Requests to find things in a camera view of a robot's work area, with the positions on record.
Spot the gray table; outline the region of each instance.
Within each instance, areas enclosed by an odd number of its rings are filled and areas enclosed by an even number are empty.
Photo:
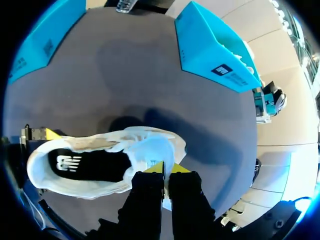
[[[90,136],[144,124],[179,134],[187,143],[181,165],[198,171],[217,215],[249,188],[256,162],[252,93],[238,94],[181,70],[174,20],[144,12],[89,10],[50,64],[8,86],[5,135],[29,123],[70,136]],[[128,193],[83,200],[48,192],[48,204],[81,232],[98,218],[117,221]],[[164,210],[161,239],[172,239]]]

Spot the shoe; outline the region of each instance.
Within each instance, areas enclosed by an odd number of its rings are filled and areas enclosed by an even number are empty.
[[[132,188],[136,172],[165,162],[169,176],[185,157],[186,142],[154,127],[132,126],[88,137],[67,137],[40,145],[29,157],[27,174],[39,189],[95,199]]]

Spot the shoe label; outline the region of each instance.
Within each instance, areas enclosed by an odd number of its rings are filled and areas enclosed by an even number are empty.
[[[56,168],[61,171],[76,172],[79,162],[81,161],[81,156],[64,156],[60,155],[56,158],[57,164]]]
[[[160,163],[160,161],[157,161],[157,160],[150,160],[146,163],[146,167],[147,169],[153,167],[154,165],[157,165],[158,163]]]

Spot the cable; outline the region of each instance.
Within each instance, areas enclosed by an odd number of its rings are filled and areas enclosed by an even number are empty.
[[[38,208],[33,204],[33,202],[30,200],[30,198],[28,197],[28,195],[25,193],[25,191],[22,191],[24,196],[26,197],[30,207],[31,207],[31,211],[32,211],[32,215],[33,215],[33,218],[35,220],[35,222],[39,225],[39,227],[41,228],[41,230],[45,229],[46,228],[46,221],[44,219],[44,217],[42,216],[41,212],[38,210]],[[37,213],[39,214],[40,218],[41,218],[41,221],[42,221],[42,226],[40,225],[40,223],[37,221],[36,219],[36,215],[35,215],[35,211],[34,209],[37,211]]]
[[[233,209],[233,208],[230,208],[230,210],[235,211],[235,212],[236,212],[237,214],[239,214],[239,215],[241,215],[241,214],[244,213],[243,211],[238,211],[238,210],[235,210],[235,209]]]
[[[298,202],[298,201],[300,201],[300,200],[302,200],[302,199],[312,200],[312,197],[310,197],[310,196],[303,196],[303,197],[297,198],[296,200],[293,200],[292,202],[293,202],[293,203],[296,203],[296,202]]]

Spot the turquoise box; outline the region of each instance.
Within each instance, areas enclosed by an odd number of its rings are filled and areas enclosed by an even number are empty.
[[[243,40],[208,9],[191,1],[175,20],[175,29],[182,70],[238,93],[261,87]]]
[[[85,12],[85,0],[55,1],[34,24],[17,51],[8,78],[9,84],[47,66],[60,42]]]

